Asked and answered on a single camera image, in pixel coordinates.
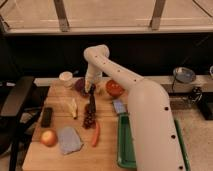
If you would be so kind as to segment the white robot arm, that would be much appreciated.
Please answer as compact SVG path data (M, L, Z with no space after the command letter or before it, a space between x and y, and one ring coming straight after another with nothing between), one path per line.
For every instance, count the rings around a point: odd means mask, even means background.
M88 62L85 91L102 72L128 91L127 109L137 171L186 171L169 95L157 82L109 59L106 45L84 50Z

